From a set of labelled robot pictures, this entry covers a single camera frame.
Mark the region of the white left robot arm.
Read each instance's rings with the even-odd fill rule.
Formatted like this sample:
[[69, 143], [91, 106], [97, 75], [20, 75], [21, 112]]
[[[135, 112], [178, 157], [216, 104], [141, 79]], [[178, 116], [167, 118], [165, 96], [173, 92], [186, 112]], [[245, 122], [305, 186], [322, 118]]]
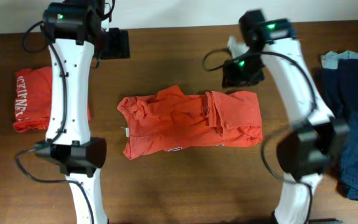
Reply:
[[109, 27], [114, 1], [53, 2], [40, 28], [52, 61], [52, 104], [45, 142], [35, 155], [59, 167], [71, 188], [77, 223], [108, 223], [101, 193], [107, 143], [88, 122], [93, 59], [129, 58], [128, 33]]

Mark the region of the orange printed t-shirt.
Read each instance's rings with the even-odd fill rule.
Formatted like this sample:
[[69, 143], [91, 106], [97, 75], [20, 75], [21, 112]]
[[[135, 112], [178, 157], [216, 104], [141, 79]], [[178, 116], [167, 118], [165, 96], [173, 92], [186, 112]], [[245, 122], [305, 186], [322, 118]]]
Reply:
[[189, 147], [251, 147], [263, 140], [256, 93], [206, 91], [185, 95], [179, 86], [156, 95], [125, 97], [117, 110], [127, 122], [130, 159]]

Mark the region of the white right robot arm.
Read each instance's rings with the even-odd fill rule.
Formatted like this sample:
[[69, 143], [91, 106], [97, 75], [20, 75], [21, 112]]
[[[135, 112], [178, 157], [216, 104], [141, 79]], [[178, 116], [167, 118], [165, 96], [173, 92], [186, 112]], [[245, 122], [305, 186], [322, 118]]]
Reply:
[[265, 153], [272, 138], [283, 174], [267, 170], [283, 184], [280, 200], [270, 223], [311, 223], [313, 194], [323, 174], [335, 165], [346, 142], [349, 127], [335, 118], [321, 98], [301, 52], [300, 41], [288, 19], [268, 21], [260, 9], [247, 11], [239, 26], [244, 44], [231, 37], [231, 59], [223, 63], [222, 86], [256, 85], [267, 68], [285, 106], [289, 124], [262, 142]]

